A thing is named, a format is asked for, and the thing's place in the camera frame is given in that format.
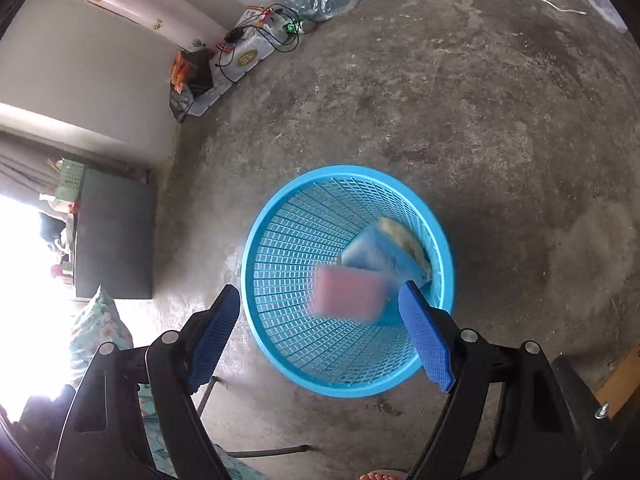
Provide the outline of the pink small box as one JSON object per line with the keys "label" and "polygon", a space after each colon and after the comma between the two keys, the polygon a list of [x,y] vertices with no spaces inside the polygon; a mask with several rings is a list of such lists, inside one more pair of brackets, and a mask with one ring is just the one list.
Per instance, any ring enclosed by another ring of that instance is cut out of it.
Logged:
{"label": "pink small box", "polygon": [[384,274],[350,266],[318,266],[310,312],[319,318],[375,322],[388,301]]}

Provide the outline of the light blue packet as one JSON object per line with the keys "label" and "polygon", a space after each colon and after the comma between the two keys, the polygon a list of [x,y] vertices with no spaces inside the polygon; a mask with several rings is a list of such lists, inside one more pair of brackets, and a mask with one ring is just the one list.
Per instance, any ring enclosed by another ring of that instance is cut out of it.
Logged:
{"label": "light blue packet", "polygon": [[343,266],[381,272],[396,287],[408,281],[418,286],[428,283],[416,260],[381,232],[376,222],[354,237],[338,260]]}

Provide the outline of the yellow paper bag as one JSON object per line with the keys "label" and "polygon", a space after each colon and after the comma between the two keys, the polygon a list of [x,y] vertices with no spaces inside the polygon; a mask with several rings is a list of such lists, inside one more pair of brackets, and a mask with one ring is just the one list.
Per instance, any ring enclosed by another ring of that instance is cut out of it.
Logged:
{"label": "yellow paper bag", "polygon": [[416,260],[416,263],[420,266],[424,274],[424,281],[431,281],[431,263],[427,260],[423,247],[419,240],[413,235],[413,232],[391,218],[378,219],[376,227]]}

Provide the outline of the floral blue quilt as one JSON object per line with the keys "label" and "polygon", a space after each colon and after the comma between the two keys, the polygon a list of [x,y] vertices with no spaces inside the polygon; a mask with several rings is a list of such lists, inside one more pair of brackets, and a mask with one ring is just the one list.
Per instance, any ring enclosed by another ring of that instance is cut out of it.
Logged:
{"label": "floral blue quilt", "polygon": [[100,344],[58,444],[58,479],[259,479],[209,439],[186,388],[186,324],[146,347]]}

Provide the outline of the grey side cabinet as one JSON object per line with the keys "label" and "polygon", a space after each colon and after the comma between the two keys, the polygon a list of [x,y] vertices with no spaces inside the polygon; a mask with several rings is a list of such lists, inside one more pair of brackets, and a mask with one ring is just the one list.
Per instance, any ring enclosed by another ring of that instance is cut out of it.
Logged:
{"label": "grey side cabinet", "polygon": [[85,171],[75,230],[78,298],[100,288],[115,299],[153,296],[156,198],[152,185]]}

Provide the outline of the blue plastic waste basket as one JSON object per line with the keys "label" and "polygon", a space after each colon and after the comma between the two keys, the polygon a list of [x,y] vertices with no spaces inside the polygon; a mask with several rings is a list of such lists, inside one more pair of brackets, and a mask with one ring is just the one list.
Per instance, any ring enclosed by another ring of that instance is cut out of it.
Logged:
{"label": "blue plastic waste basket", "polygon": [[405,282],[450,310],[449,244],[415,192],[366,167],[324,167],[285,185],[245,245],[242,295],[258,347],[324,396],[374,396],[420,368],[398,308]]}

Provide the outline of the green plastic basket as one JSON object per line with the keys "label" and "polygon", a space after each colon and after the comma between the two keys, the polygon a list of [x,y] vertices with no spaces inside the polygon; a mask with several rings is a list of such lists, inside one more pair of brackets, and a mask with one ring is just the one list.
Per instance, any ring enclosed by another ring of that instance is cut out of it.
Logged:
{"label": "green plastic basket", "polygon": [[58,185],[54,196],[58,200],[76,202],[80,195],[85,165],[82,162],[62,158],[56,166],[58,167]]}

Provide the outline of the black orange snack bags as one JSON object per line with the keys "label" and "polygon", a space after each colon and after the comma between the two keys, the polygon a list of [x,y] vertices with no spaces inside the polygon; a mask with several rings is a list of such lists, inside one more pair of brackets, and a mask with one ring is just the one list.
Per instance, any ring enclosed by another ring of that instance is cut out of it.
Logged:
{"label": "black orange snack bags", "polygon": [[169,108],[181,124],[195,101],[213,88],[207,50],[179,51],[169,77]]}

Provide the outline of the pink rolled wallpaper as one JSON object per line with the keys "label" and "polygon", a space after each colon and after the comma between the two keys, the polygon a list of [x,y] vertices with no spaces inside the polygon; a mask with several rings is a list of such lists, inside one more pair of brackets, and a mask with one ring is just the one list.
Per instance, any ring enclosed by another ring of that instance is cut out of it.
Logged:
{"label": "pink rolled wallpaper", "polygon": [[182,50],[221,44],[228,30],[184,0],[85,0],[156,32]]}

